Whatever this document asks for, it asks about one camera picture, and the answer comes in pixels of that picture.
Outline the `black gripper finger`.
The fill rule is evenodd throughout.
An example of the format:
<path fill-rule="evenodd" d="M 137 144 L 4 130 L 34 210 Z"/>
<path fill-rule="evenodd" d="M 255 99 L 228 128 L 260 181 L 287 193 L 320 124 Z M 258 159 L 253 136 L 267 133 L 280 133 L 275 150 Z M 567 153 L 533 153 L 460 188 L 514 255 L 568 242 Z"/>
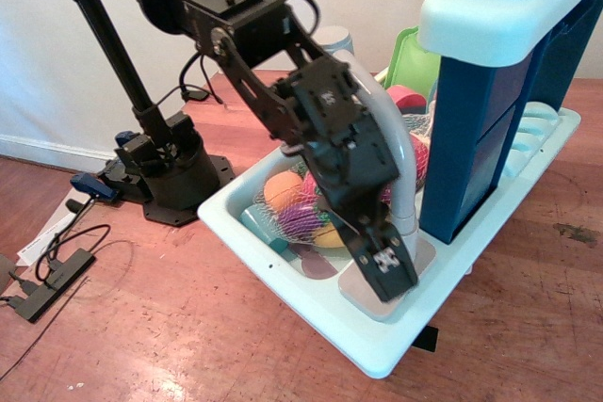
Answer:
<path fill-rule="evenodd" d="M 382 302 L 390 302 L 418 284 L 411 255 L 393 225 L 356 236 L 352 256 Z"/>

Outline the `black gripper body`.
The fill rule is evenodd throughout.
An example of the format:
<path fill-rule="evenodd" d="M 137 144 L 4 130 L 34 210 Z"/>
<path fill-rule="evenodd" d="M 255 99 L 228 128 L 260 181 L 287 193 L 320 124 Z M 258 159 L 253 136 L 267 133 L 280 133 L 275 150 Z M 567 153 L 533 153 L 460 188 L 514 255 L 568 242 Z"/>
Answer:
<path fill-rule="evenodd" d="M 385 225 L 382 193 L 399 170 L 374 118 L 363 113 L 345 131 L 330 137 L 282 145 L 300 156 L 321 191 L 321 206 L 352 251 L 354 238 Z"/>

